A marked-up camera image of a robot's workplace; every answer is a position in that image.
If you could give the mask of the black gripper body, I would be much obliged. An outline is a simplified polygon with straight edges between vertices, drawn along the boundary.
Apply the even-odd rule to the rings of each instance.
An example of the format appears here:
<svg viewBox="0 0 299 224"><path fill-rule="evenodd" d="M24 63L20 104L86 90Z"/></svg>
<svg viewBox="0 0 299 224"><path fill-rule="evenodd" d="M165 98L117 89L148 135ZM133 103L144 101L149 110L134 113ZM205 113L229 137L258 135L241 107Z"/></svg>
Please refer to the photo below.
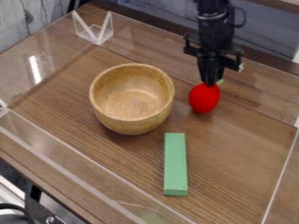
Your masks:
<svg viewBox="0 0 299 224"><path fill-rule="evenodd" d="M217 47L216 49L209 49L201 45L198 35L194 33L186 33L182 36L185 46L182 52L193 57L216 57L222 63L222 66L230 70L240 72L244 69L242 54L244 51L240 46L228 42L225 45Z"/></svg>

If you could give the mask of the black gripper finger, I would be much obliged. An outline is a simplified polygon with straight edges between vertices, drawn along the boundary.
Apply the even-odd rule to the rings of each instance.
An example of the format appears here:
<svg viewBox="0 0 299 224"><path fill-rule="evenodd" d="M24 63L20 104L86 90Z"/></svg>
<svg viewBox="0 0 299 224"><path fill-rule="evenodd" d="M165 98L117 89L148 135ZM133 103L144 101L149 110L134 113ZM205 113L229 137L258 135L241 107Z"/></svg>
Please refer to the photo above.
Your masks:
<svg viewBox="0 0 299 224"><path fill-rule="evenodd" d="M216 57L212 59L212 78L210 84L214 85L221 79L224 75L224 62L221 57Z"/></svg>
<svg viewBox="0 0 299 224"><path fill-rule="evenodd" d="M197 67L200 70L200 80L206 85L212 85L212 74L210 74L210 59L206 57L197 58Z"/></svg>

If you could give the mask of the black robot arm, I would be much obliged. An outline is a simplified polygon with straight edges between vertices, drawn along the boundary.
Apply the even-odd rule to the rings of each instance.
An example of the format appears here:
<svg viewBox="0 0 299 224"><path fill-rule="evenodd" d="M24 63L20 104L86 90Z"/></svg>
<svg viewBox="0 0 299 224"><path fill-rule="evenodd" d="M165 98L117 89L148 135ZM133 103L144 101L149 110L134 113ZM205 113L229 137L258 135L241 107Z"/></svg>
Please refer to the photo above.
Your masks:
<svg viewBox="0 0 299 224"><path fill-rule="evenodd" d="M242 49L233 44L234 29L246 21L244 10L229 0L193 0L197 6L197 32L184 36L182 51L197 59L200 80L213 86L228 68L242 70Z"/></svg>

